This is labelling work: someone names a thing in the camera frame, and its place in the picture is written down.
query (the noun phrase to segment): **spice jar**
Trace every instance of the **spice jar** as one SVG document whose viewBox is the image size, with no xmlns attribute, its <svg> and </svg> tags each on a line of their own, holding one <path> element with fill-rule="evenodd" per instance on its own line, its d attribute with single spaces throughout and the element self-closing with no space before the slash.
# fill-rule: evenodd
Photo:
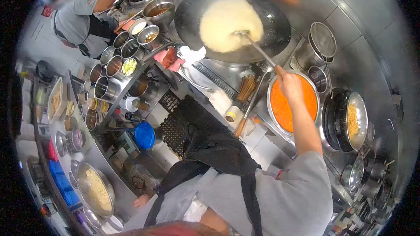
<svg viewBox="0 0 420 236">
<path fill-rule="evenodd" d="M 108 112 L 110 107 L 112 106 L 111 103 L 91 97 L 87 99 L 86 103 L 90 109 L 100 112 Z"/>
</svg>

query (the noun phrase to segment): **metal ladle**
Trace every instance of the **metal ladle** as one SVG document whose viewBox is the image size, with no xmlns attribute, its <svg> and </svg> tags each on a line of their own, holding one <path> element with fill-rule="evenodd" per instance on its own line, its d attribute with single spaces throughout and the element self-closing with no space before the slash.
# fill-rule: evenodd
<svg viewBox="0 0 420 236">
<path fill-rule="evenodd" d="M 270 66 L 272 66 L 273 68 L 274 68 L 274 71 L 276 71 L 276 74 L 278 75 L 278 76 L 280 76 L 281 77 L 281 73 L 283 72 L 283 68 L 281 67 L 281 66 L 279 66 L 279 65 L 277 65 L 265 52 L 264 52 L 264 50 L 262 50 L 261 48 L 260 48 L 260 46 L 259 45 L 257 45 L 250 37 L 249 37 L 249 30 L 238 30 L 238 31 L 235 31 L 235 32 L 233 32 L 233 34 L 234 35 L 243 35 L 244 37 L 246 37 L 248 40 L 249 40 L 249 42 L 251 43 L 251 45 L 253 45 L 257 50 L 258 50 L 258 52 L 260 52 L 260 54 L 265 58 L 265 60 L 267 61 L 267 63 L 270 65 Z"/>
</svg>

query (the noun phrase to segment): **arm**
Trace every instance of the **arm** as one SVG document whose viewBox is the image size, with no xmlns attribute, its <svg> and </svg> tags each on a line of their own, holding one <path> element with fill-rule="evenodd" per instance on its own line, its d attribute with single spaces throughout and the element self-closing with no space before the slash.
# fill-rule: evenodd
<svg viewBox="0 0 420 236">
<path fill-rule="evenodd" d="M 299 78 L 282 69 L 281 76 L 278 76 L 278 84 L 291 109 L 297 155 L 311 150 L 322 155 L 321 139 L 306 108 Z"/>
<path fill-rule="evenodd" d="M 93 13 L 107 10 L 112 6 L 112 4 L 114 4 L 114 2 L 115 0 L 98 0 L 95 8 L 93 9 Z"/>
</svg>

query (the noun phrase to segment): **blue container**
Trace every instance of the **blue container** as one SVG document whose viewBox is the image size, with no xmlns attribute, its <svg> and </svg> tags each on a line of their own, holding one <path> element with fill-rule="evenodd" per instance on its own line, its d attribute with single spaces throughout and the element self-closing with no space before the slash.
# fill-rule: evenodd
<svg viewBox="0 0 420 236">
<path fill-rule="evenodd" d="M 140 123 L 134 131 L 134 139 L 139 148 L 148 150 L 155 143 L 155 130 L 148 122 Z"/>
</svg>

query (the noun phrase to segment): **black wok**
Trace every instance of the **black wok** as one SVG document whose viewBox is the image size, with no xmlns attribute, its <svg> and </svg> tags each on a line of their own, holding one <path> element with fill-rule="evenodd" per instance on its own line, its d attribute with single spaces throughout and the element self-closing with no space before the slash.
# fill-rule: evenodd
<svg viewBox="0 0 420 236">
<path fill-rule="evenodd" d="M 176 32 L 192 50 L 204 46 L 200 37 L 201 17 L 208 6 L 216 0 L 183 0 L 175 12 Z M 264 35 L 258 42 L 270 57 L 283 51 L 290 41 L 291 28 L 286 16 L 270 0 L 247 0 L 260 16 Z M 252 63 L 263 60 L 263 56 L 251 45 L 236 51 L 218 53 L 206 47 L 206 56 L 231 63 Z"/>
</svg>

